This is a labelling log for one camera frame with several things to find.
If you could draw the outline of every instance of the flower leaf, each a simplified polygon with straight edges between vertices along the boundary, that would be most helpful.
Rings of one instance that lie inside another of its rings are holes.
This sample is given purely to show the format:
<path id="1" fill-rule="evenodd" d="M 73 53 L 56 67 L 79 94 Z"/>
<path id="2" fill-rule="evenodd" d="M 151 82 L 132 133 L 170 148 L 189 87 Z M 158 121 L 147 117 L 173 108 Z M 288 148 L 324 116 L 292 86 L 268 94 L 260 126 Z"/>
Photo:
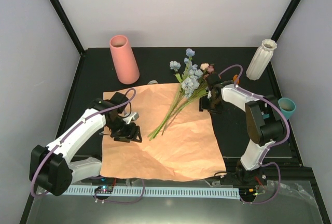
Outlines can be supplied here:
<path id="1" fill-rule="evenodd" d="M 182 79 L 181 79 L 181 75 L 180 74 L 175 74 L 175 77 L 176 77 L 176 79 L 178 80 L 178 82 L 182 82 Z"/>

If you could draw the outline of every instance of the white cable track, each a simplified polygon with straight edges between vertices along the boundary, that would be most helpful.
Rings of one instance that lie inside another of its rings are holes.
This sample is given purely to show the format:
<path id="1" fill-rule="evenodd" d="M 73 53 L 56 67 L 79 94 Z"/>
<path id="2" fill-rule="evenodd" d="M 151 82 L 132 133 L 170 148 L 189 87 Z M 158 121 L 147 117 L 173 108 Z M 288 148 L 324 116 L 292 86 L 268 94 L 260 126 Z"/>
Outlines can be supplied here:
<path id="1" fill-rule="evenodd" d="M 63 195 L 94 195 L 99 186 L 70 185 Z M 139 197 L 142 187 L 115 186 L 113 192 L 97 195 Z M 145 187 L 144 197 L 222 198 L 239 200 L 239 190 L 231 188 Z"/>

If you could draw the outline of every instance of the white vase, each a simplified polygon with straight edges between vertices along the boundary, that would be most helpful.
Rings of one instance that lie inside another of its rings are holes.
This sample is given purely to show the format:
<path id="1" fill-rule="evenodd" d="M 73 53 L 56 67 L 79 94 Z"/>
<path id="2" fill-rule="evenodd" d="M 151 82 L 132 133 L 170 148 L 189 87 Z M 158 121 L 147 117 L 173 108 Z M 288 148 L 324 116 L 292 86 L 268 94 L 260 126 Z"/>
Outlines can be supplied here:
<path id="1" fill-rule="evenodd" d="M 273 51 L 276 49 L 276 42 L 271 39 L 265 39 L 261 42 L 256 53 L 247 69 L 247 77 L 250 80 L 257 80 L 262 75 L 266 66 L 270 62 Z"/>

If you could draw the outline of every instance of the crumpled paper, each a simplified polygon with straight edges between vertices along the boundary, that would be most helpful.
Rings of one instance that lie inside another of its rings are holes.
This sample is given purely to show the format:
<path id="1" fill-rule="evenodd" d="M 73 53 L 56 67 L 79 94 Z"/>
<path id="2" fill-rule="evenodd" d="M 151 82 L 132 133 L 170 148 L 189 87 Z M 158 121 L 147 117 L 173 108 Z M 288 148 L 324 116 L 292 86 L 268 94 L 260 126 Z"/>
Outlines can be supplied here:
<path id="1" fill-rule="evenodd" d="M 178 88 L 178 83 L 135 87 L 132 111 L 140 115 L 135 123 L 141 128 L 143 141 L 123 143 L 104 135 L 102 176 L 191 181 L 226 170 L 210 114 L 199 111 L 198 100 L 187 105 L 163 135 L 159 132 L 152 141 L 147 137 L 164 119 Z M 105 92 L 104 99 L 114 93 Z"/>

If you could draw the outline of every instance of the teal cup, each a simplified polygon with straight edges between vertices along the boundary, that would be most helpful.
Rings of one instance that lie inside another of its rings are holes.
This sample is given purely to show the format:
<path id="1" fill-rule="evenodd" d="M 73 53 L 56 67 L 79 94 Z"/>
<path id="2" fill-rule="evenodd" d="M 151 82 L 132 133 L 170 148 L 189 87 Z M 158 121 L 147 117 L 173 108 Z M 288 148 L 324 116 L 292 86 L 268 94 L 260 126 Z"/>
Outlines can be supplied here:
<path id="1" fill-rule="evenodd" d="M 280 98 L 278 100 L 278 104 L 279 104 L 282 114 L 288 120 L 293 115 L 293 113 L 295 112 L 295 109 L 296 109 L 296 105 L 295 105 L 294 101 L 292 101 L 289 98 Z"/>

